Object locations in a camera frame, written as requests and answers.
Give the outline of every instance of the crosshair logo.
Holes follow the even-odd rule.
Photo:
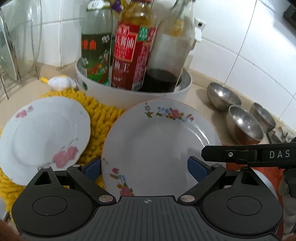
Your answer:
[[[146,204],[150,204],[150,203],[153,202],[153,201],[150,200],[150,199],[145,199],[143,202],[146,203]]]

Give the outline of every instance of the yellow mat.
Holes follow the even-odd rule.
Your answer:
[[[84,165],[96,156],[101,155],[108,131],[124,110],[116,109],[114,106],[103,105],[93,97],[86,97],[81,91],[50,91],[42,95],[41,98],[50,96],[64,96],[75,99],[83,105],[90,116],[91,137],[77,163]],[[96,180],[96,184],[103,188],[104,184],[101,176]],[[24,188],[24,186],[13,183],[0,169],[0,197],[6,203],[6,210],[8,212],[11,211],[13,203]]]

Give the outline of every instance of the bowl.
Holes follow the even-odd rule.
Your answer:
[[[276,123],[272,115],[258,103],[253,103],[250,113],[260,122],[264,133],[268,133],[275,128]]]
[[[99,84],[91,79],[88,79],[81,73],[81,60],[79,59],[75,64],[75,73],[77,87],[80,91],[83,91],[86,96],[92,96],[97,101],[106,104],[113,105],[117,108],[129,109],[132,106],[150,99],[173,99],[182,101],[185,99],[189,88],[192,84],[192,78],[190,74],[183,70],[182,81],[176,87],[174,92],[167,93],[147,93],[140,91],[121,90]]]
[[[264,132],[259,121],[238,105],[229,107],[226,123],[231,137],[241,145],[258,144]]]
[[[212,105],[221,112],[226,112],[231,105],[241,105],[239,97],[221,84],[212,82],[207,87],[207,97]]]

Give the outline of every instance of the ribbed gray surface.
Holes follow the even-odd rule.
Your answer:
[[[194,207],[179,205],[172,197],[122,197],[113,206],[100,207],[86,226],[71,234],[53,238],[23,234],[21,238],[31,241],[245,240],[217,232],[203,221]],[[250,240],[277,239],[268,235]]]

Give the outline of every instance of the green label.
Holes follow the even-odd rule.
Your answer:
[[[93,81],[109,84],[111,33],[82,34],[82,74]]]
[[[138,41],[147,41],[150,28],[140,27]]]

